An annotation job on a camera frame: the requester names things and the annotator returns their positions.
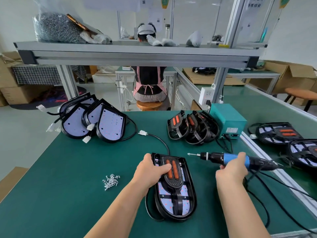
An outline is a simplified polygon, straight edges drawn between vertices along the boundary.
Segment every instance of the wooden stool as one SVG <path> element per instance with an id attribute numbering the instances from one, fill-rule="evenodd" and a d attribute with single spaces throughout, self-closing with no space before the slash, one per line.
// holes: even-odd
<path id="1" fill-rule="evenodd" d="M 158 111 L 162 104 L 163 102 L 143 103 L 141 101 L 137 101 L 137 107 L 141 111 Z"/>
<path id="2" fill-rule="evenodd" d="M 293 96 L 293 99 L 291 100 L 289 104 L 292 104 L 296 98 L 307 99 L 308 102 L 306 104 L 306 107 L 304 108 L 305 112 L 308 111 L 312 102 L 314 100 L 317 100 L 317 93 L 310 90 L 304 90 L 299 88 L 286 88 L 285 92 L 288 94 L 288 96 L 284 102 L 287 102 L 291 98 L 291 96 Z"/>

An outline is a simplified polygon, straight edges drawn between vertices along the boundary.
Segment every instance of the pink checkered apron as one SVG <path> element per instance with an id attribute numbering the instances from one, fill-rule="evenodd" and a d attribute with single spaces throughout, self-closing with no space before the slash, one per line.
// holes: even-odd
<path id="1" fill-rule="evenodd" d="M 167 91 L 166 89 L 163 87 L 163 84 L 161 82 L 161 67 L 157 67 L 158 68 L 158 83 L 157 84 L 147 84 L 147 85 L 144 85 L 144 84 L 141 84 L 141 80 L 140 80 L 140 67 L 137 67 L 137 74 L 138 74 L 138 81 L 137 81 L 137 84 L 136 84 L 136 87 L 134 88 L 134 91 L 133 91 L 133 96 L 137 93 L 137 91 L 143 86 L 145 88 L 145 91 L 144 91 L 144 94 L 146 93 L 146 89 L 147 88 L 150 88 L 151 91 L 152 91 L 152 94 L 153 94 L 153 87 L 154 86 L 158 86 L 167 96 Z"/>

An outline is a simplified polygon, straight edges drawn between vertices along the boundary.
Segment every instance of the white power strip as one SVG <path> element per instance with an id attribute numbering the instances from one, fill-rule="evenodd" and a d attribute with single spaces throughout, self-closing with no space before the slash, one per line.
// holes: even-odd
<path id="1" fill-rule="evenodd" d="M 199 97 L 199 103 L 201 105 L 205 105 L 207 100 L 211 101 L 212 95 L 214 94 L 214 91 L 215 91 L 215 85 L 214 84 L 212 84 L 211 87 L 201 88 L 200 97 Z"/>

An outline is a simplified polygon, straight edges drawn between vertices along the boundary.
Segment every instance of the wire connector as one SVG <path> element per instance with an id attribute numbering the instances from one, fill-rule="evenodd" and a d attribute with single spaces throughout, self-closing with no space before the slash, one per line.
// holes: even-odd
<path id="1" fill-rule="evenodd" d="M 45 112 L 46 113 L 46 108 L 44 107 L 44 105 L 40 104 L 36 108 L 39 109 L 41 112 Z"/>
<path id="2" fill-rule="evenodd" d="M 88 127 L 87 127 L 87 130 L 89 131 L 93 131 L 93 128 L 95 127 L 95 125 L 92 123 L 92 124 L 89 124 Z"/>
<path id="3" fill-rule="evenodd" d="M 54 128 L 55 128 L 55 123 L 52 123 L 48 129 L 46 130 L 46 132 L 53 132 L 54 131 Z"/>
<path id="4" fill-rule="evenodd" d="M 87 144 L 88 141 L 91 140 L 90 136 L 86 136 L 85 138 L 83 138 L 83 141 Z"/>
<path id="5" fill-rule="evenodd" d="M 145 132 L 145 131 L 143 131 L 143 130 L 140 130 L 139 134 L 140 134 L 140 135 L 143 135 L 143 136 L 147 136 L 147 135 L 148 135 L 148 133 Z"/>

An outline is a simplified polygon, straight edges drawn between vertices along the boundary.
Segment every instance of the white cap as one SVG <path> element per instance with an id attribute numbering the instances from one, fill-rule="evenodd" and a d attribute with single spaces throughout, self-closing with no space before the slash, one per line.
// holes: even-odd
<path id="1" fill-rule="evenodd" d="M 156 31 L 151 24 L 143 24 L 138 27 L 138 34 L 140 35 L 148 35 L 153 33 L 156 33 Z"/>

